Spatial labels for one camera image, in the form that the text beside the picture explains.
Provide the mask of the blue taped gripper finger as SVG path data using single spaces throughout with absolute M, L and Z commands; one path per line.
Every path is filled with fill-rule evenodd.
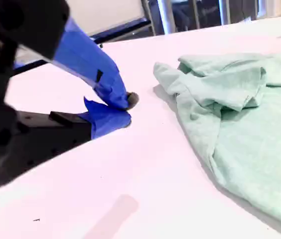
M 53 64 L 81 78 L 107 105 L 132 109 L 139 96 L 128 92 L 116 63 L 69 18 L 53 58 Z
M 85 99 L 86 112 L 39 114 L 19 112 L 13 139 L 13 173 L 23 174 L 86 142 L 125 128 L 127 111 Z

